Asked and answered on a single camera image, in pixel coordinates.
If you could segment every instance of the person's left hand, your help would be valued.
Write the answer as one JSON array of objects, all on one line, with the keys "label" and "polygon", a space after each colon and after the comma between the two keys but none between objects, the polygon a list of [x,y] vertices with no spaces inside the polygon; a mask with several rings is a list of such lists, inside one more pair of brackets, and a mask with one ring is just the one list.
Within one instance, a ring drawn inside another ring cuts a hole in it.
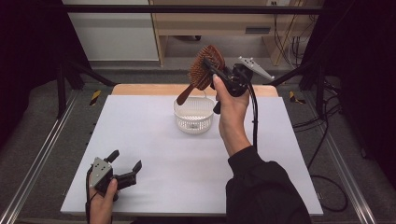
[{"label": "person's left hand", "polygon": [[106,195],[103,196],[95,188],[90,188],[91,224],[111,223],[113,211],[113,197],[117,193],[117,179],[113,178],[108,185]]}]

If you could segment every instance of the brown hairbrush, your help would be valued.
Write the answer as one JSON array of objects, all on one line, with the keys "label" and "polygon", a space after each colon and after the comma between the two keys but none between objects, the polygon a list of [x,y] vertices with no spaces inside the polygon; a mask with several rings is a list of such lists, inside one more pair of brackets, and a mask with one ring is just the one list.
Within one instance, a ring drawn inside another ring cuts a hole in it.
[{"label": "brown hairbrush", "polygon": [[204,58],[209,60],[217,69],[224,69],[224,58],[215,46],[209,45],[202,48],[198,52],[189,72],[190,86],[177,97],[178,105],[184,104],[194,88],[203,91],[212,82],[211,73],[203,63]]}]

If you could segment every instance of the perforated basket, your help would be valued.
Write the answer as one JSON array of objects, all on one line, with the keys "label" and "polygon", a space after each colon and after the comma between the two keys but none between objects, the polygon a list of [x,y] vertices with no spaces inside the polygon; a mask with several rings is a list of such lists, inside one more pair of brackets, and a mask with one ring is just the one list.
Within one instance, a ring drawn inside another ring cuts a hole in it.
[{"label": "perforated basket", "polygon": [[177,127],[185,133],[204,133],[212,125],[215,103],[206,97],[188,97],[183,105],[174,101]]}]

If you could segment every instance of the white wall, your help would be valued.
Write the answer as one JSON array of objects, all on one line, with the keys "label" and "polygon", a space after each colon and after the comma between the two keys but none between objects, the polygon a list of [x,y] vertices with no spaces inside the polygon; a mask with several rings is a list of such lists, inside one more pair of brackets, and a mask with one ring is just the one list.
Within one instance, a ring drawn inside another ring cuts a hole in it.
[{"label": "white wall", "polygon": [[[148,0],[63,0],[64,4],[148,5]],[[69,13],[90,61],[158,61],[150,14]]]}]

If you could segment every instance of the black sleeve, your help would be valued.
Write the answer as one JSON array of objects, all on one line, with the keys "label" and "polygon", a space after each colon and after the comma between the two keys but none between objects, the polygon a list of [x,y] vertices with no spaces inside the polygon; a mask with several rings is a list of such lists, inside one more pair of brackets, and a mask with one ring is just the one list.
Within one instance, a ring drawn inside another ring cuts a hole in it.
[{"label": "black sleeve", "polygon": [[286,171],[263,161],[254,147],[228,159],[233,178],[226,186],[227,223],[311,223],[310,216]]}]

